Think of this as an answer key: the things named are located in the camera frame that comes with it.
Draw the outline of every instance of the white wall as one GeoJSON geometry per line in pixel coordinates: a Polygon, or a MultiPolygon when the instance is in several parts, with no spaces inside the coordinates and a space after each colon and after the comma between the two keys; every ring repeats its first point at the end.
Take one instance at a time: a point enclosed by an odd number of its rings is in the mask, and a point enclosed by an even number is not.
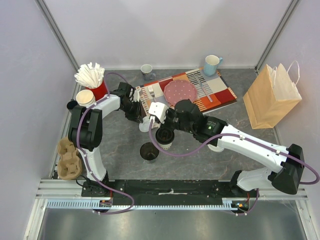
{"type": "MultiPolygon", "coordinates": [[[[302,0],[275,44],[266,63],[286,68],[293,60],[300,64],[297,88],[302,101],[277,125],[280,140],[285,145],[296,143],[303,148],[305,161],[320,172],[320,28],[319,0],[302,0]]],[[[292,79],[297,68],[290,70],[292,79]]],[[[313,173],[304,170],[302,180],[314,180],[313,173]]],[[[320,183],[307,186],[317,222],[320,224],[320,183]]]]}
{"type": "Polygon", "coordinates": [[[20,240],[75,81],[34,0],[1,1],[0,238],[20,240]]]}
{"type": "Polygon", "coordinates": [[[290,0],[45,0],[79,64],[254,67],[290,0]]]}

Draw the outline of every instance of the polka dot plate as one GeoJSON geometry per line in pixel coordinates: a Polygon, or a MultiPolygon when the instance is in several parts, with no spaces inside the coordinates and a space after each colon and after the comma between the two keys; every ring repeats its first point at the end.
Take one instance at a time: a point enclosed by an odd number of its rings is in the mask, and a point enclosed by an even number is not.
{"type": "Polygon", "coordinates": [[[169,82],[163,91],[165,100],[175,106],[177,102],[190,99],[191,102],[197,99],[196,87],[187,80],[174,80],[169,82]]]}

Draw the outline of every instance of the mug handle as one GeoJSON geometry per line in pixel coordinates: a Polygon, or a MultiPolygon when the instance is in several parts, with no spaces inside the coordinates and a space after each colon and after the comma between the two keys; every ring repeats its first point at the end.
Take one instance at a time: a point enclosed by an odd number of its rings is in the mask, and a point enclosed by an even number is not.
{"type": "Polygon", "coordinates": [[[219,60],[220,60],[220,62],[218,64],[218,66],[224,61],[224,59],[222,57],[219,57],[219,60]]]}
{"type": "Polygon", "coordinates": [[[155,79],[156,79],[156,74],[155,73],[151,73],[150,80],[155,80],[155,79]]]}

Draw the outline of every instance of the paper bag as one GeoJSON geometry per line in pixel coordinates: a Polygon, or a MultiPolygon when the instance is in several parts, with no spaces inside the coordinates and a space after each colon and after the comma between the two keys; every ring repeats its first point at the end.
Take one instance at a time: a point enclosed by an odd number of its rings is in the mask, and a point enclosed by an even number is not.
{"type": "Polygon", "coordinates": [[[273,128],[302,100],[296,87],[300,78],[292,82],[288,68],[280,63],[276,68],[265,65],[243,97],[246,111],[253,129],[273,128]]]}

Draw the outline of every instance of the red cup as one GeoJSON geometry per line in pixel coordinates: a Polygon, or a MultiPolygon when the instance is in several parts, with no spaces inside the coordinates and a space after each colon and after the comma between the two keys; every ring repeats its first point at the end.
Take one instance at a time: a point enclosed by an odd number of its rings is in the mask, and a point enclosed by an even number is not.
{"type": "Polygon", "coordinates": [[[86,87],[86,89],[89,89],[90,91],[93,92],[93,95],[94,95],[96,101],[102,99],[104,97],[104,95],[106,95],[108,93],[105,82],[103,80],[102,80],[100,86],[98,86],[97,88],[91,89],[91,88],[86,87]]]}

